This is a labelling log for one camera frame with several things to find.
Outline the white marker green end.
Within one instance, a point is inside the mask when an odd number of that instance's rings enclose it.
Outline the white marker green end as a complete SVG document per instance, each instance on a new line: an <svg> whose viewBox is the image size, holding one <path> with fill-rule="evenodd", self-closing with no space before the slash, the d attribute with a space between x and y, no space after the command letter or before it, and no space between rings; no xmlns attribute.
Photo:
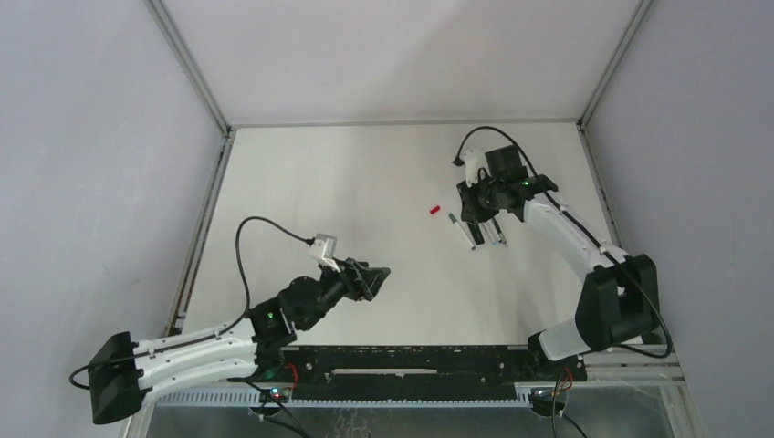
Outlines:
<svg viewBox="0 0 774 438"><path fill-rule="evenodd" d="M462 239L464 240L465 245L471 251L475 251L476 250L476 243L473 240L473 238L468 234L468 232L465 230L465 227L462 225L462 223L456 218L456 216L453 213L449 213L448 217L449 217L452 225L455 227L455 229L462 236Z"/></svg>

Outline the black thin pen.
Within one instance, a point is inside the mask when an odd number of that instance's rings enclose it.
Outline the black thin pen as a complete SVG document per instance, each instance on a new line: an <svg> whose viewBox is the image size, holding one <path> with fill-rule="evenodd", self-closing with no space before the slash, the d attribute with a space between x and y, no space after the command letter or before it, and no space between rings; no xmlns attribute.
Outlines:
<svg viewBox="0 0 774 438"><path fill-rule="evenodd" d="M505 245L505 244L507 243L507 239L506 239L506 237L505 237L504 233L502 232L502 229L501 229L501 227L500 227L500 225L499 225L498 221L497 221L495 218L493 218L493 219L491 220L491 222L492 222L492 226L493 226L493 228L494 228L494 229L495 229L495 231L496 231L498 242L499 242L500 244L502 244L502 245Z"/></svg>

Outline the black green highlighter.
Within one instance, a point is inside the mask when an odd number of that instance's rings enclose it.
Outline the black green highlighter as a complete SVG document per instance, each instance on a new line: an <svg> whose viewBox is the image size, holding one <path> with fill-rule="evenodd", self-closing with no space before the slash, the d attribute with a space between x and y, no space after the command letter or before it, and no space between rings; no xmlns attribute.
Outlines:
<svg viewBox="0 0 774 438"><path fill-rule="evenodd" d="M467 227L475 245L483 245L486 242L479 224L468 223Z"/></svg>

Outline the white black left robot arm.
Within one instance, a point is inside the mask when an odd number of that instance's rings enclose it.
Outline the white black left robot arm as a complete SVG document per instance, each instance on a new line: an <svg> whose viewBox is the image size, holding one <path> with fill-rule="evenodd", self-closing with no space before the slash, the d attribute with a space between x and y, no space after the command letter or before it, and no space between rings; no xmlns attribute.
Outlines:
<svg viewBox="0 0 774 438"><path fill-rule="evenodd" d="M374 300L391 273L351 258L339 266L321 268L319 278L295 278L232 323L167 338L110 336L86 368L93 423L119 422L176 391L282 366L282 348L300 331L311 330L344 298Z"/></svg>

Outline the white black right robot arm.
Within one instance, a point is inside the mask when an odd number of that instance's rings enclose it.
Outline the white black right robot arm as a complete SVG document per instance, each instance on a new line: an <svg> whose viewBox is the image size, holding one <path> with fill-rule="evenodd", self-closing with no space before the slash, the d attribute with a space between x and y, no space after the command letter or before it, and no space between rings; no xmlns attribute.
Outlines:
<svg viewBox="0 0 774 438"><path fill-rule="evenodd" d="M523 163L518 146L465 149L455 164L465 170L456 186L463 221L484 224L500 213L515 215L543 235L581 281L574 316L529 338L540 359L602 351L660 327L654 261L629 255L596 235L556 183Z"/></svg>

